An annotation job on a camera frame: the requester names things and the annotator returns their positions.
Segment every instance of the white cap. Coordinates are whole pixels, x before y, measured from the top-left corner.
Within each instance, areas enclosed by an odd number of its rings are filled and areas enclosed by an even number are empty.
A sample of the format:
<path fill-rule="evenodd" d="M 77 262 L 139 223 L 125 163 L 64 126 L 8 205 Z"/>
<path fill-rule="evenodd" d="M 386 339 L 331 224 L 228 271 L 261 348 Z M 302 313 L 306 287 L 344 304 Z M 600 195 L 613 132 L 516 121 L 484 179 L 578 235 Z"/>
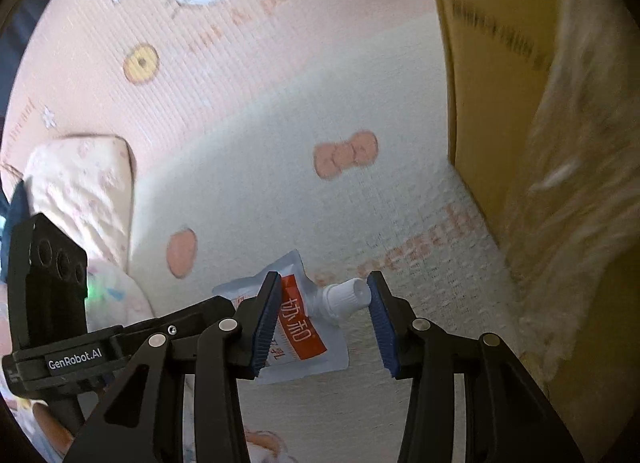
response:
<path fill-rule="evenodd" d="M 351 279 L 327 286 L 322 291 L 321 302 L 324 314 L 340 322 L 371 304 L 371 290 L 364 279 Z"/>

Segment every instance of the screw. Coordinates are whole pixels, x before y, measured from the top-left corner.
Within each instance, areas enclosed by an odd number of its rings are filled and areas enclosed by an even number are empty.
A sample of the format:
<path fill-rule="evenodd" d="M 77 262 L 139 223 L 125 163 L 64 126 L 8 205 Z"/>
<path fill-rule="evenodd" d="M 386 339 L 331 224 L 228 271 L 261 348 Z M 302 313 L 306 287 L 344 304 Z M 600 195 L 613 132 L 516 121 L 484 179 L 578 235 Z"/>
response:
<path fill-rule="evenodd" d="M 164 344 L 165 340 L 166 337 L 162 333 L 156 333 L 155 335 L 151 335 L 151 337 L 149 338 L 149 345 L 152 348 L 159 348 L 162 344 Z"/>
<path fill-rule="evenodd" d="M 482 342 L 484 342 L 488 346 L 491 346 L 492 348 L 495 348 L 500 345 L 500 337 L 498 337 L 498 335 L 494 335 L 493 333 L 488 333 L 487 335 L 482 337 Z"/>
<path fill-rule="evenodd" d="M 218 324 L 218 327 L 222 331 L 233 331 L 238 327 L 238 322 L 236 322 L 235 319 L 232 319 L 232 318 L 225 318 L 220 321 L 220 324 Z"/>
<path fill-rule="evenodd" d="M 417 318 L 411 323 L 411 325 L 417 331 L 427 331 L 431 327 L 431 322 L 425 318 Z"/>

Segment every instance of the silver rivet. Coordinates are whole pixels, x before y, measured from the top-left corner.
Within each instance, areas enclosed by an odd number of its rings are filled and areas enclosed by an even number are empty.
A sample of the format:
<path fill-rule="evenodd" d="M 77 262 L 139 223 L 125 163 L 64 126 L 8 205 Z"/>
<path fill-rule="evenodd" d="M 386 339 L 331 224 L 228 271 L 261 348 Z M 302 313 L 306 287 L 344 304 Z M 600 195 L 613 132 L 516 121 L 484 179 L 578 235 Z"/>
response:
<path fill-rule="evenodd" d="M 488 333 L 487 335 L 482 337 L 482 342 L 484 342 L 488 346 L 491 346 L 492 348 L 495 348 L 496 346 L 500 345 L 500 337 L 498 337 L 498 335 L 494 335 L 493 333 Z"/>
<path fill-rule="evenodd" d="M 431 322 L 425 318 L 417 318 L 411 323 L 411 325 L 417 331 L 427 331 L 431 327 Z"/>
<path fill-rule="evenodd" d="M 232 319 L 232 318 L 224 318 L 220 321 L 220 324 L 218 324 L 218 327 L 222 331 L 233 331 L 238 327 L 238 322 L 236 322 L 235 319 Z"/>
<path fill-rule="evenodd" d="M 156 333 L 155 335 L 151 335 L 151 337 L 149 338 L 149 345 L 152 348 L 159 348 L 162 344 L 164 344 L 165 340 L 166 337 L 162 333 Z"/>

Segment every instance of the yellow circle print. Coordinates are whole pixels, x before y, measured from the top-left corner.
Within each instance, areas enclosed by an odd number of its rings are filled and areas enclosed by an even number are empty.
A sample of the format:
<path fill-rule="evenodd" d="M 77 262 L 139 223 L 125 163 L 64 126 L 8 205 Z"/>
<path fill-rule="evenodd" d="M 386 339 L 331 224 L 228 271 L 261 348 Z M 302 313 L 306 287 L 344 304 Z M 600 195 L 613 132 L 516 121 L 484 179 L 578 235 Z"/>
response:
<path fill-rule="evenodd" d="M 124 59 L 124 76 L 132 84 L 144 84 L 156 76 L 159 64 L 156 49 L 150 44 L 139 44 Z"/>

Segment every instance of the white floral pillow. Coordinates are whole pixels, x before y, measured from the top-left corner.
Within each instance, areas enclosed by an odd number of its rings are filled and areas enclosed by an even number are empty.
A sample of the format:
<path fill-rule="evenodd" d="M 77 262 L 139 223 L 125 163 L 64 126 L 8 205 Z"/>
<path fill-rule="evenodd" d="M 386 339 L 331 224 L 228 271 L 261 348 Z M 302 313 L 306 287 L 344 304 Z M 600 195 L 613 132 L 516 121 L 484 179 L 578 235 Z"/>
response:
<path fill-rule="evenodd" d="M 53 140 L 24 171 L 32 214 L 43 212 L 89 259 L 126 269 L 132 175 L 126 142 L 115 136 Z"/>

